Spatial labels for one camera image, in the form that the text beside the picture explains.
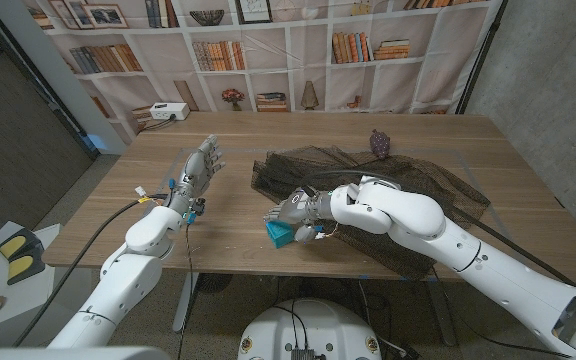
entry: picture frame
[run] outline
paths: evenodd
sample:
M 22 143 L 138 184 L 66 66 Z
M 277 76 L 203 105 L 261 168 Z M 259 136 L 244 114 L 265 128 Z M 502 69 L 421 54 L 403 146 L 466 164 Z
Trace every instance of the picture frame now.
M 88 15 L 86 15 L 86 10 L 84 10 L 84 5 L 86 5 L 85 0 L 64 0 L 64 3 L 75 18 L 75 22 L 80 29 L 86 30 L 95 28 L 92 21 L 88 18 Z
M 270 0 L 235 0 L 240 24 L 272 22 Z
M 48 1 L 50 6 L 55 11 L 55 15 L 58 16 L 64 25 L 71 30 L 79 30 L 79 25 L 75 21 L 75 17 L 72 15 L 66 3 L 63 0 L 50 0 Z
M 117 4 L 84 5 L 95 29 L 127 29 L 128 23 Z

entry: power strip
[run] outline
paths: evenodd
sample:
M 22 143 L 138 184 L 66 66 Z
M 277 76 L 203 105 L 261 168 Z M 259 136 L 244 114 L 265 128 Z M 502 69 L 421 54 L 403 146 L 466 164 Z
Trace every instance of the power strip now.
M 155 103 L 150 108 L 150 114 L 154 120 L 168 120 L 175 115 L 175 120 L 186 120 L 190 108 L 186 103 Z

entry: white bookshelf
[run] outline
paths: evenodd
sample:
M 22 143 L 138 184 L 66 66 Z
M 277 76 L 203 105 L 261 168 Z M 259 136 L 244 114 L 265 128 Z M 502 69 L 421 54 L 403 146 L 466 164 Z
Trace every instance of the white bookshelf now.
M 123 0 L 119 6 L 131 28 L 103 30 L 67 29 L 54 17 L 47 0 L 36 3 L 55 26 L 45 30 L 45 34 L 76 69 L 70 48 L 130 46 L 143 72 L 74 75 L 91 96 L 100 98 L 111 115 L 108 121 L 127 143 L 136 137 L 130 111 L 156 101 L 183 101 L 174 85 L 178 80 L 188 83 L 202 111 L 230 109 L 231 105 L 223 102 L 220 94 L 234 87 L 246 95 L 247 101 L 241 104 L 244 111 L 257 111 L 256 94 L 280 91 L 286 93 L 290 110 L 301 112 L 301 97 L 308 80 L 313 81 L 319 99 L 315 111 L 454 110 L 450 108 L 461 96 L 460 88 L 474 65 L 473 50 L 483 43 L 501 5 L 501 0 L 489 0 L 402 10 L 406 0 L 372 0 L 372 14 L 349 16 L 353 0 L 312 1 L 320 9 L 316 19 L 303 20 L 300 7 L 304 6 L 304 0 L 293 0 L 298 8 L 292 21 L 241 25 L 235 0 L 173 0 L 180 27 L 151 29 L 144 1 Z M 273 12 L 276 2 L 271 0 Z M 88 0 L 88 3 L 108 1 Z M 214 9 L 226 12 L 219 26 L 200 26 L 189 16 L 192 10 Z M 336 32 L 365 32 L 373 50 L 384 40 L 410 39 L 410 57 L 335 64 L 331 44 Z M 192 48 L 195 41 L 243 42 L 248 68 L 201 71 Z M 360 107 L 346 107 L 355 95 L 362 96 Z

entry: black netting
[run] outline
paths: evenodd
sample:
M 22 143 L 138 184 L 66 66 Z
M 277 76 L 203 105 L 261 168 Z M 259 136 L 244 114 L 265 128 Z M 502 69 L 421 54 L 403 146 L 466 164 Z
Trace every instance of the black netting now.
M 403 190 L 411 190 L 408 186 L 414 187 L 425 195 L 443 199 L 476 219 L 479 219 L 490 205 L 490 201 L 472 186 L 429 161 L 403 155 L 379 160 L 371 152 L 346 153 L 337 147 L 309 146 L 281 153 L 268 152 L 265 162 L 255 161 L 252 188 L 279 203 L 301 185 L 301 179 L 305 175 L 339 169 L 365 170 L 392 176 L 400 180 Z M 359 175 L 323 177 L 314 179 L 310 185 L 318 190 L 328 191 L 351 182 L 359 183 L 360 178 Z M 464 229 L 472 225 L 450 209 L 444 208 L 444 213 Z M 322 225 L 329 233 L 335 223 L 323 221 Z M 335 236 L 409 279 L 424 277 L 435 263 L 433 259 L 396 244 L 388 235 L 375 235 L 340 225 Z

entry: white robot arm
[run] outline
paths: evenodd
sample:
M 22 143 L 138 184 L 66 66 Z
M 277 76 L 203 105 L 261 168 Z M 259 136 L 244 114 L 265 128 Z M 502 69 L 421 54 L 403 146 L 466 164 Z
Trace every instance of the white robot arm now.
M 162 260 L 173 243 L 168 231 L 178 233 L 187 217 L 203 213 L 203 199 L 212 176 L 225 163 L 216 164 L 221 153 L 217 137 L 210 135 L 191 154 L 179 181 L 163 206 L 156 206 L 126 233 L 126 242 L 102 266 L 101 281 L 86 303 L 66 324 L 48 348 L 104 346 L 115 328 L 141 299 L 155 287 Z
M 266 220 L 303 226 L 297 240 L 314 237 L 312 222 L 329 219 L 375 234 L 453 269 L 508 310 L 555 352 L 576 355 L 576 287 L 543 276 L 446 218 L 439 204 L 397 184 L 363 177 L 313 197 L 298 189 Z

